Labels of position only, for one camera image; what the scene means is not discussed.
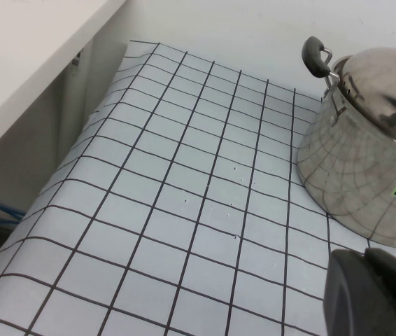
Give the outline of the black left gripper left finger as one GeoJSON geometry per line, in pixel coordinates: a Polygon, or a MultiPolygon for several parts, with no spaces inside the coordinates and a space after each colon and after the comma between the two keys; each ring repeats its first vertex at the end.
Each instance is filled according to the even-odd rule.
{"type": "Polygon", "coordinates": [[[361,297],[370,274],[361,254],[343,249],[331,252],[323,311],[328,335],[358,335],[362,325],[361,297]]]}

